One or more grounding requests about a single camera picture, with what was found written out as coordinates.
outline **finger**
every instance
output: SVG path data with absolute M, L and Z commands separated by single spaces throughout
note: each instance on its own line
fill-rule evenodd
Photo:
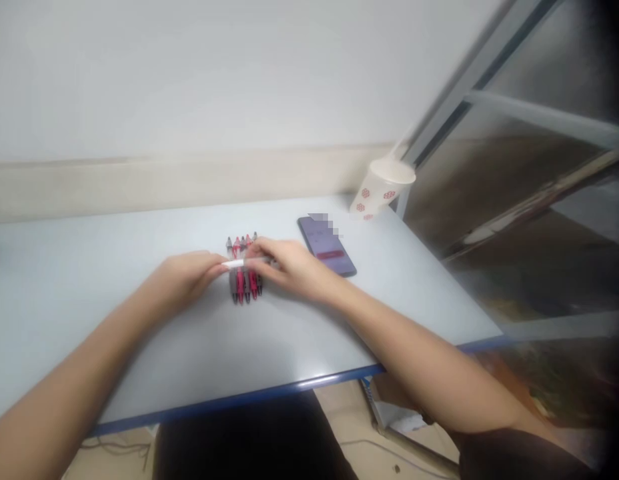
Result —
M 214 265 L 227 261 L 227 258 L 217 253 L 201 253 L 200 255 L 192 255 L 192 261 L 197 275 L 203 275 Z
M 274 256 L 274 251 L 276 250 L 276 240 L 269 239 L 267 237 L 258 237 L 256 241 L 252 244 L 254 247 L 258 247 L 261 251 L 265 253 L 269 253 Z
M 265 254 L 266 252 L 260 247 L 260 245 L 252 243 L 247 249 L 247 252 L 245 253 L 245 258 L 248 259 L 252 257 L 263 257 Z
M 256 273 L 263 275 L 266 279 L 272 280 L 278 285 L 284 285 L 287 281 L 287 275 L 280 270 L 273 268 L 271 265 L 263 261 L 252 260 L 247 262 L 247 268 L 254 270 Z
M 203 295 L 203 292 L 209 287 L 209 284 L 228 270 L 229 269 L 225 265 L 214 265 L 212 268 L 208 269 L 194 285 L 194 288 L 191 290 L 191 296 L 193 298 L 198 298 Z

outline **blue table edge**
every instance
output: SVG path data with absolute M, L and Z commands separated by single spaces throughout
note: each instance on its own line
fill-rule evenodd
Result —
M 512 340 L 506 335 L 499 335 L 497 337 L 491 337 L 485 340 L 464 343 L 463 345 L 459 345 L 458 349 L 465 353 L 475 353 L 505 347 L 511 345 L 512 343 Z M 184 407 L 176 407 L 173 409 L 147 413 L 145 415 L 138 415 L 136 417 L 114 420 L 97 425 L 88 437 L 118 433 L 124 430 L 154 425 L 156 423 L 173 421 L 185 417 L 193 417 L 203 413 L 238 407 L 240 405 L 247 405 L 248 403 L 269 400 L 276 397 L 283 397 L 284 395 L 290 395 L 292 393 L 298 393 L 318 387 L 325 387 L 326 385 L 333 385 L 334 383 L 358 380 L 363 377 L 383 373 L 384 371 L 385 368 L 383 365 L 376 363 L 374 365 L 368 365 L 367 367 L 334 373 L 333 375 L 324 375 L 322 377 L 316 377 L 305 381 L 278 385 L 276 387 L 270 387 L 253 392 L 240 393 L 239 395 L 232 395 L 231 397 L 222 397 L 201 403 L 194 403 L 192 405 L 185 405 Z

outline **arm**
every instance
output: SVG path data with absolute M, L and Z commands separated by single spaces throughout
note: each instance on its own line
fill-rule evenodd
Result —
M 489 373 L 453 345 L 339 277 L 298 242 L 259 238 L 248 256 L 271 255 L 280 270 L 249 262 L 283 288 L 343 313 L 408 395 L 446 429 L 513 428 L 556 440 Z
M 58 479 L 141 340 L 225 267 L 207 251 L 170 257 L 60 365 L 0 418 L 0 478 Z

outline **dark clothing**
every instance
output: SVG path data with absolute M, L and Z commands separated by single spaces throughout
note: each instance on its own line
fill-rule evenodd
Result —
M 581 480 L 592 475 L 563 449 L 515 430 L 467 435 L 459 467 L 464 480 Z M 255 473 L 268 479 L 357 478 L 313 391 L 161 424 L 154 480 Z
M 162 423 L 155 480 L 347 479 L 343 456 L 314 392 Z
M 459 472 L 463 480 L 585 480 L 593 472 L 561 447 L 519 430 L 468 435 Z

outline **hand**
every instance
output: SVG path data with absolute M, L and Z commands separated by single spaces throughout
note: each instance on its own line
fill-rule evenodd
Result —
M 227 271 L 225 257 L 207 250 L 168 257 L 125 302 L 150 322 L 165 321 L 189 307 Z
M 286 290 L 310 300 L 328 302 L 347 285 L 347 281 L 328 269 L 297 241 L 278 241 L 258 237 L 247 251 L 247 258 L 269 255 L 280 270 L 262 261 L 248 261 L 247 266 Z

